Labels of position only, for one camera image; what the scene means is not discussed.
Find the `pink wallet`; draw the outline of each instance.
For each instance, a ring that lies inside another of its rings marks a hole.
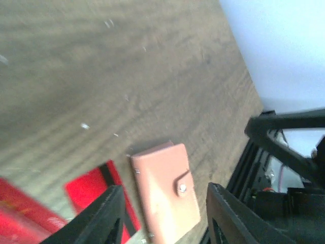
[[[171,141],[132,156],[149,237],[173,244],[200,221],[184,144]]]

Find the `wooden table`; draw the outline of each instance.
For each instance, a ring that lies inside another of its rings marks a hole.
[[[0,13],[0,174],[71,219],[63,184],[112,159],[143,220],[126,155],[183,142],[202,221],[179,243],[198,243],[208,182],[227,184],[262,109],[218,2],[26,0]]]

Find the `white wall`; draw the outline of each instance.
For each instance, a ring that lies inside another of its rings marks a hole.
[[[220,0],[265,109],[325,107],[325,1]],[[287,132],[310,155],[325,131]]]

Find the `red box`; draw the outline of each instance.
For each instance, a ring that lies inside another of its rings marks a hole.
[[[116,170],[114,162],[107,163],[89,171],[79,178],[66,184],[65,189],[70,197],[76,212],[79,214],[87,208],[111,185],[121,185],[125,196],[125,216],[122,234],[122,244],[126,243],[131,236],[141,229],[141,224],[133,210],[127,196],[122,180]]]

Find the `black bracket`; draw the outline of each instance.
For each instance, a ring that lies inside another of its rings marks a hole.
[[[211,242],[215,244],[296,243],[219,184],[208,185],[207,216]]]
[[[271,130],[302,128],[325,128],[325,109],[252,117],[246,126],[245,134],[297,174],[310,180],[315,186],[325,188],[324,167],[269,136]]]

